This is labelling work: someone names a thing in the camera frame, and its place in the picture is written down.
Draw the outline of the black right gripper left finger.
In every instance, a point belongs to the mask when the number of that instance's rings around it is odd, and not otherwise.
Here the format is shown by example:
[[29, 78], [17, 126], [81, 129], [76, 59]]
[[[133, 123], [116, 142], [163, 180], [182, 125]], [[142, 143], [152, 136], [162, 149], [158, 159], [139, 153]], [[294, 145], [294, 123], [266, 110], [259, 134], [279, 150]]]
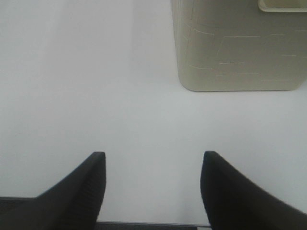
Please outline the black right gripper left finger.
[[2, 230], [93, 230], [106, 190], [106, 154], [93, 152], [56, 185], [1, 215]]

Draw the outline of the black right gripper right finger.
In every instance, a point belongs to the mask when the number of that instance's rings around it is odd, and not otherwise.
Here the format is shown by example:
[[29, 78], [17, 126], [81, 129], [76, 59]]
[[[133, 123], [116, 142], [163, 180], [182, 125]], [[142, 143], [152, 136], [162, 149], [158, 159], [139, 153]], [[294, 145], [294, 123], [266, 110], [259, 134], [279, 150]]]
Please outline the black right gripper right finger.
[[253, 183], [215, 151], [206, 151], [201, 197], [213, 230], [305, 230], [306, 213]]

